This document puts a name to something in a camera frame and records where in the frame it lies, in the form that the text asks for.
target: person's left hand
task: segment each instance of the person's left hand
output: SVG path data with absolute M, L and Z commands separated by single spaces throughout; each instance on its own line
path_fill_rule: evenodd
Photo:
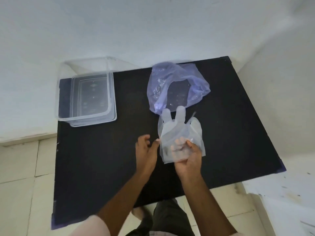
M 136 142 L 137 173 L 145 177 L 148 181 L 157 162 L 157 148 L 160 139 L 156 139 L 150 146 L 150 135 L 143 135 Z

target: person's right hand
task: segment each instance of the person's right hand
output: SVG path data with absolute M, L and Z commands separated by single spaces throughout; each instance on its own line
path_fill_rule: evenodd
M 176 173 L 182 183 L 187 181 L 193 182 L 201 177 L 201 150 L 189 140 L 186 141 L 186 144 L 192 150 L 192 153 L 188 159 L 175 163 Z

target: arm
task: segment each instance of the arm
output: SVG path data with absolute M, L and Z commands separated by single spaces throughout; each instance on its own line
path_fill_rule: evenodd
M 187 201 L 195 216 L 201 236 L 229 236 L 237 233 L 208 189 L 201 176 L 202 154 L 190 141 L 193 153 L 186 161 L 175 163 Z
M 136 143 L 137 170 L 123 188 L 97 214 L 108 227 L 111 236 L 117 236 L 132 210 L 142 188 L 150 178 L 157 161 L 159 139 L 149 147 L 150 135 L 140 136 Z

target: hand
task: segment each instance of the hand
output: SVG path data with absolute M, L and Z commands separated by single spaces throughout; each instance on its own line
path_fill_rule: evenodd
M 138 138 L 136 142 L 136 172 L 143 176 L 146 181 L 149 180 L 156 162 L 157 162 L 157 148 L 160 145 L 160 139 L 156 139 L 152 146 L 150 146 L 150 135 L 143 135 Z
M 175 163 L 176 173 L 182 183 L 187 181 L 194 182 L 201 177 L 201 150 L 189 140 L 186 141 L 186 144 L 192 150 L 192 153 L 187 160 Z

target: purple plastic bag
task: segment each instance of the purple plastic bag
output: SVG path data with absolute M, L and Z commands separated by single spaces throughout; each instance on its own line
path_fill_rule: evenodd
M 190 107 L 202 100 L 202 97 L 210 93 L 209 83 L 203 78 L 195 64 L 174 64 L 171 62 L 158 63 L 152 66 L 152 72 L 149 78 L 147 96 L 150 104 L 150 110 L 161 115 L 167 104 L 168 88 L 172 82 L 188 80 L 190 86 L 187 105 Z M 175 96 L 169 99 L 176 103 L 176 98 L 182 98 L 183 89 L 178 88 Z M 176 104 L 168 106 L 171 112 L 176 111 Z

